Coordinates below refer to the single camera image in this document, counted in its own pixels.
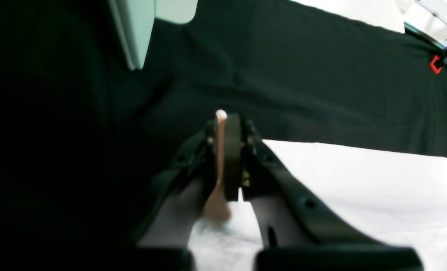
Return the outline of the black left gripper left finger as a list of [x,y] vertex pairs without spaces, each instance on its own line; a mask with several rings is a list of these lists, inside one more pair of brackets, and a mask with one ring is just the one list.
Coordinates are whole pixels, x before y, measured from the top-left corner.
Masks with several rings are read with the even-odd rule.
[[133,237],[147,270],[197,270],[188,241],[214,183],[215,125],[208,121],[184,141],[146,190],[145,218]]

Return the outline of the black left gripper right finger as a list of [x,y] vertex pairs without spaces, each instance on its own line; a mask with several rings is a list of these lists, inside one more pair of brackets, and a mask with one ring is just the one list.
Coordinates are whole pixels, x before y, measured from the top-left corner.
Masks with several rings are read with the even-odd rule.
[[251,121],[230,114],[223,124],[227,199],[251,203],[264,248],[255,271],[421,271],[409,247],[386,245],[357,230],[296,179]]

